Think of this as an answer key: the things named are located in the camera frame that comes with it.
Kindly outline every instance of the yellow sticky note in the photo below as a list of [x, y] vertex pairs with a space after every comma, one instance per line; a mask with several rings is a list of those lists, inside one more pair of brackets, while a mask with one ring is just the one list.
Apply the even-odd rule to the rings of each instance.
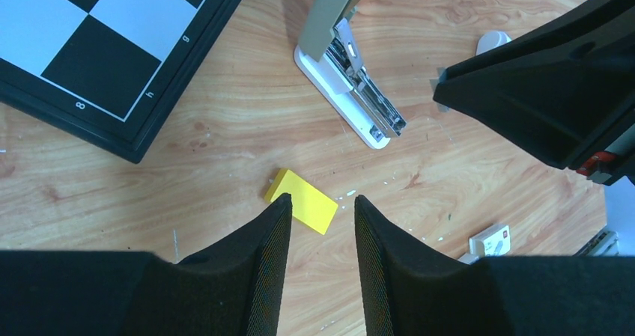
[[272, 203], [285, 192], [291, 194], [294, 217], [324, 235], [338, 204], [291, 170], [280, 169], [264, 198]]

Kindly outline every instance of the wood grain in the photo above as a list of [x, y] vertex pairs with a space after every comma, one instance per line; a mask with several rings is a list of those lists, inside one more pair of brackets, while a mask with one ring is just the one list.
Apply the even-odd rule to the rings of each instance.
[[294, 64], [312, 0], [243, 0], [140, 165], [0, 106], [0, 247], [175, 261], [259, 214], [290, 168], [343, 200], [326, 236], [294, 223], [281, 335], [365, 334], [350, 190], [452, 257], [493, 222], [511, 225], [514, 254], [571, 254], [605, 223], [602, 188], [439, 113], [430, 79], [484, 32], [518, 37], [582, 1], [363, 0], [353, 32], [409, 122], [370, 150]]

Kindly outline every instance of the chessboard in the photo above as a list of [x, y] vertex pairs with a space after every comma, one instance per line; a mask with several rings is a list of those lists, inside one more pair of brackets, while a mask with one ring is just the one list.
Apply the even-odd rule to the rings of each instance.
[[139, 162], [240, 0], [0, 0], [0, 101]]

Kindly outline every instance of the white square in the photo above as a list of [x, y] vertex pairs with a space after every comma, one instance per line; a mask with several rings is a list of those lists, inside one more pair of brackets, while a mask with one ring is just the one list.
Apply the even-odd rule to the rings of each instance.
[[186, 0], [99, 0], [91, 15], [164, 61], [196, 9]]
[[68, 0], [0, 0], [0, 58], [39, 76], [86, 16]]

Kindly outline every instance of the stapler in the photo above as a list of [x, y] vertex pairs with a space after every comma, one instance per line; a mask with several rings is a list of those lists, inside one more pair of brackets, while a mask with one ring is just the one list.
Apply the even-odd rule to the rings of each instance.
[[406, 121], [375, 85], [350, 29], [359, 0], [315, 0], [295, 49], [298, 67], [371, 148], [385, 147]]

